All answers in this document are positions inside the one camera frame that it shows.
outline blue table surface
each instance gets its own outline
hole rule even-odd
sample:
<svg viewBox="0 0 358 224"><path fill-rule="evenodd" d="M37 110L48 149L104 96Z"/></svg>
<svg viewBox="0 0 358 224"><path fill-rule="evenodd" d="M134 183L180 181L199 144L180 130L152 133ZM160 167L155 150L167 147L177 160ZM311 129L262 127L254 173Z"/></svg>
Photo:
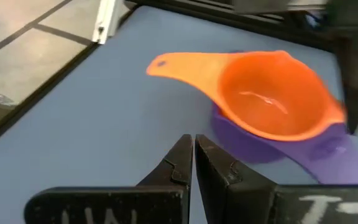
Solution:
<svg viewBox="0 0 358 224"><path fill-rule="evenodd" d="M0 137L0 223L23 224L23 208L56 186L132 186L182 134L215 139L211 102L145 69L165 52L286 50L315 70L341 99L330 53L172 12L140 7L98 48ZM358 147L358 137L354 137ZM281 184L316 183L285 159L252 165ZM190 223L206 223L193 171Z"/></svg>

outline purple measuring cup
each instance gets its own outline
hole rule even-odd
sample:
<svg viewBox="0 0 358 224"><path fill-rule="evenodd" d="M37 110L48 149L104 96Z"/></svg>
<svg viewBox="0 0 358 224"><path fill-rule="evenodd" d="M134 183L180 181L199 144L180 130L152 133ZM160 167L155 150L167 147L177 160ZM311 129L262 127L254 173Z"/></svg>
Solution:
<svg viewBox="0 0 358 224"><path fill-rule="evenodd" d="M343 123L303 141L276 141L256 136L224 117L213 106L214 132L226 151L246 162L272 162L285 156L321 184L358 184L358 152Z"/></svg>

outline measuring cup handle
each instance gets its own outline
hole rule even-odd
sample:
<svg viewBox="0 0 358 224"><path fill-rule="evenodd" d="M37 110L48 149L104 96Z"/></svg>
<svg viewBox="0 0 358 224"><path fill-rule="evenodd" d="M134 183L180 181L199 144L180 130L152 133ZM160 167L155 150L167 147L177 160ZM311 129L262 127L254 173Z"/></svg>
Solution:
<svg viewBox="0 0 358 224"><path fill-rule="evenodd" d="M345 133L327 135L309 140L303 149L280 148L321 184L358 184L358 152L350 137Z"/></svg>

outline tile floor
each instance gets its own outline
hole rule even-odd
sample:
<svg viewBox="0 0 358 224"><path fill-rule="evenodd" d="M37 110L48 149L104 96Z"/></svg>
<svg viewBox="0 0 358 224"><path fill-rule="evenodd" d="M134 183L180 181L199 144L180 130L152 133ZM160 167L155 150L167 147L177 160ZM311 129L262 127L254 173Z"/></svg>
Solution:
<svg viewBox="0 0 358 224"><path fill-rule="evenodd" d="M0 0L0 93L20 103L83 50L98 7L99 0Z"/></svg>

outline orange measuring cup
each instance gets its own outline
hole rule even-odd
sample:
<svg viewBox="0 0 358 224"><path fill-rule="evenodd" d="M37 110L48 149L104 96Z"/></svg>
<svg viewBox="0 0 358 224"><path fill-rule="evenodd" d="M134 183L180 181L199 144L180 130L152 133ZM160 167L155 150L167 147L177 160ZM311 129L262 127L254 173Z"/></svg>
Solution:
<svg viewBox="0 0 358 224"><path fill-rule="evenodd" d="M301 141L345 122L315 72L284 51L168 53L154 59L147 74L195 86L225 117L266 139Z"/></svg>

